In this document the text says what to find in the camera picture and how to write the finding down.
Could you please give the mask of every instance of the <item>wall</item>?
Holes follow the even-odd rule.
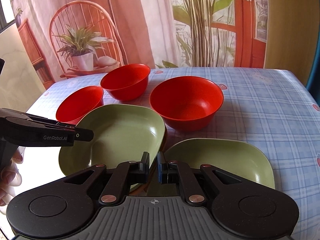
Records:
[[[269,0],[265,68],[286,69],[306,85],[319,33],[319,0]]]
[[[20,39],[15,24],[0,33],[0,107],[25,112],[45,91]]]

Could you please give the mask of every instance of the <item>green bowl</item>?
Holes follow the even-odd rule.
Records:
[[[233,140],[194,138],[179,142],[165,153],[167,161],[182,161],[191,168],[211,164],[233,174],[275,188],[273,171],[267,157],[255,146]],[[175,186],[159,185],[156,174],[148,195],[175,195]]]
[[[100,163],[112,169],[121,162],[140,161],[145,151],[150,153],[151,165],[165,133],[161,116],[153,110],[121,104],[94,109],[77,127],[92,130],[94,138],[61,147],[59,165],[66,176]]]

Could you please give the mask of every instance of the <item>red bowl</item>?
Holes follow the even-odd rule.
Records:
[[[144,64],[130,64],[116,68],[100,82],[108,93],[119,101],[129,101],[141,96],[147,86],[150,68]]]
[[[61,103],[56,112],[56,119],[59,122],[78,124],[87,113],[99,106],[103,106],[103,88],[84,87]]]
[[[150,105],[167,125],[182,131],[207,126],[223,103],[223,93],[210,80],[194,76],[168,79],[150,95]]]

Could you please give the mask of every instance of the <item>table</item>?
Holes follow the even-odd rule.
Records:
[[[147,106],[156,85],[172,77],[193,75],[219,84],[224,103],[204,129],[177,132],[168,127],[166,147],[188,138],[223,138],[248,142],[268,158],[276,189],[292,197],[300,217],[292,237],[320,239],[320,108],[289,71],[252,68],[170,68],[152,70],[146,92],[130,104]],[[64,80],[52,85],[29,113],[55,119],[59,104],[74,91],[99,85],[104,74]],[[119,103],[104,94],[104,104]],[[59,147],[27,148],[19,165],[23,192],[63,177],[58,164]],[[5,216],[0,227],[12,238]]]

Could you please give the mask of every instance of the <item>gray gripper base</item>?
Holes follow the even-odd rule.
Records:
[[[240,240],[221,230],[205,208],[181,197],[128,196],[115,207],[100,209],[84,230],[65,240]],[[16,240],[27,240],[18,236]]]

